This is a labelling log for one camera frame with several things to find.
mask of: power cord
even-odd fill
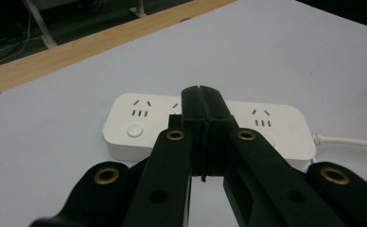
[[[316,146],[319,146],[320,144],[330,143],[330,144],[348,144],[348,145],[367,147],[367,140],[344,138],[344,137],[328,137],[328,136],[322,136],[319,133],[312,134],[312,138]]]
[[[17,53],[10,54],[11,52],[13,52],[13,51],[14,51],[14,50],[12,50],[12,51],[11,51],[11,52],[10,52],[10,53],[5,57],[5,58],[0,59],[0,62],[1,62],[1,61],[4,61],[4,60],[7,60],[7,59],[9,59],[9,58],[12,58],[12,57],[14,57],[14,56],[16,56],[16,55],[20,54],[22,51],[24,51],[24,50],[25,50],[25,48],[26,48],[27,44],[28,44],[28,43],[29,43],[29,41],[30,41],[31,16],[32,16],[32,14],[29,12],[29,17],[28,17],[28,21],[27,21],[27,38],[26,38],[26,40],[25,40],[25,41],[22,41],[22,42],[19,42],[19,43],[17,43],[17,44],[12,44],[12,45],[10,45],[10,46],[6,46],[6,47],[4,47],[4,48],[0,49],[0,52],[4,51],[4,50],[6,50],[6,49],[9,49],[9,48],[11,48],[11,47],[13,47],[13,46],[15,46],[15,45],[17,45],[16,47],[18,47],[18,45],[19,45],[19,44],[22,44],[22,43],[25,43],[25,44],[22,46],[22,48],[21,48]]]

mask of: white surface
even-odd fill
[[[241,128],[260,132],[292,167],[305,169],[316,147],[305,117],[288,105],[225,100]],[[104,124],[103,135],[113,158],[140,162],[149,157],[170,114],[181,114],[180,96],[128,93],[119,96]]]
[[[101,133],[127,92],[287,104],[312,131],[367,139],[367,26],[293,0],[239,1],[0,95],[0,227],[59,212],[91,166],[112,160]],[[367,180],[367,148],[317,159]],[[237,226],[220,179],[193,183],[191,226]]]

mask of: white cable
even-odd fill
[[[367,147],[367,140],[343,138],[343,137],[328,137],[328,136],[322,136],[321,134],[318,133],[313,134],[312,137],[314,144],[316,146],[325,143],[332,143],[332,144],[349,144],[349,145]]]
[[[31,38],[31,39],[30,39],[30,41],[32,41],[32,40],[37,40],[37,39],[40,39],[40,38],[42,38],[42,37],[38,36],[38,37],[35,37],[35,38]],[[21,44],[21,43],[24,43],[24,42],[26,42],[26,41],[27,41],[27,40],[23,40],[23,41],[20,41],[19,43],[8,45],[8,46],[6,46],[6,47],[4,47],[4,48],[0,49],[0,52],[3,52],[3,51],[4,51],[4,50],[6,50],[6,49],[10,49],[11,47],[13,47],[13,46],[15,46],[15,45],[18,45],[18,44]]]
[[[15,53],[15,54],[13,54],[13,55],[10,55],[10,56],[8,56],[8,57],[6,57],[6,58],[4,58],[4,59],[1,59],[0,60],[0,62],[1,61],[4,61],[4,60],[7,60],[7,59],[9,59],[9,58],[12,58],[12,57],[14,57],[14,56],[16,56],[16,55],[18,55],[18,54],[20,54],[22,51],[24,51],[25,50],[25,48],[26,48],[26,46],[27,46],[27,43],[29,43],[29,39],[30,39],[30,29],[31,29],[31,18],[32,18],[32,14],[31,13],[29,13],[29,20],[28,20],[28,29],[27,29],[27,38],[26,38],[26,40],[25,40],[25,44],[24,44],[24,46],[22,47],[22,49],[20,49],[17,53]],[[5,48],[3,48],[3,49],[1,49],[0,50],[0,52],[1,51],[3,51],[3,50],[5,50],[5,49],[7,49],[7,48],[9,48],[10,46],[8,46],[8,47],[5,47]]]

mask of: power outlet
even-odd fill
[[[298,169],[314,157],[314,146],[304,116],[286,105],[226,101],[239,127],[259,131]],[[124,94],[111,109],[103,135],[116,160],[139,162],[147,158],[170,114],[181,114],[181,98]]]

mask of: white power strip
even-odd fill
[[[297,168],[303,169],[316,153],[304,116],[286,105],[226,101],[241,128],[259,131]],[[170,114],[181,114],[179,96],[124,94],[111,109],[103,128],[116,160],[139,162],[149,157],[158,134],[168,126]]]

